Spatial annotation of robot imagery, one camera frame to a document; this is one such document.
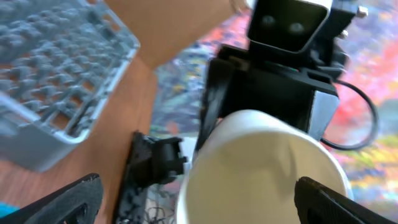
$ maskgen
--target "black mechanical device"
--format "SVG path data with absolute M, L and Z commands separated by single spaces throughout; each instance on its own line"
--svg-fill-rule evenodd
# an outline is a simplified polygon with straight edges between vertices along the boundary
M 246 109 L 270 114 L 337 149 L 369 144 L 377 134 L 377 112 L 361 90 L 338 80 L 348 56 L 336 44 L 337 37 L 347 36 L 352 19 L 365 15 L 366 9 L 352 1 L 258 0 L 248 29 L 249 49 L 223 45 L 209 62 L 195 150 L 218 118 Z M 374 127 L 362 143 L 340 146 L 322 138 L 339 104 L 334 83 L 352 88 L 369 103 Z M 113 223 L 144 222 L 147 188 L 184 172 L 187 159 L 180 141 L 134 133 Z M 0 224 L 92 224 L 102 191 L 98 176 L 89 175 L 0 219 Z M 302 224 L 394 223 L 308 177 L 296 183 L 294 200 Z

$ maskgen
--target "white cup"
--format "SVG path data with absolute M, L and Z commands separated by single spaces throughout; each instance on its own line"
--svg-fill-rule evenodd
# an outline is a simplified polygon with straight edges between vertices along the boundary
M 343 169 L 319 142 L 260 111 L 235 112 L 185 176 L 176 223 L 298 224 L 294 187 L 303 176 L 353 199 Z

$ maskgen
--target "wooden table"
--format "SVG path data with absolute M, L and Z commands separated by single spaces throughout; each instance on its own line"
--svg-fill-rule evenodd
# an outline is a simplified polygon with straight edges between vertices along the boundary
M 0 162 L 0 201 L 23 207 L 95 172 L 104 185 L 96 224 L 111 223 L 132 132 L 148 133 L 157 81 L 135 58 L 111 96 L 90 137 L 44 173 Z

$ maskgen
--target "dish rack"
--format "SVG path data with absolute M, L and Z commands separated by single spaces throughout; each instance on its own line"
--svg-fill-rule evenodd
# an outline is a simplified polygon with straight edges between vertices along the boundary
M 0 0 L 0 156 L 39 172 L 64 158 L 138 48 L 103 1 Z

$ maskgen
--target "blue object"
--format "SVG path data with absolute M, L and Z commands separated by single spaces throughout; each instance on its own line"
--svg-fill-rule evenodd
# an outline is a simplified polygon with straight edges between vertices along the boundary
M 19 208 L 7 205 L 5 203 L 0 202 L 0 218 L 5 217 L 6 215 L 15 212 Z

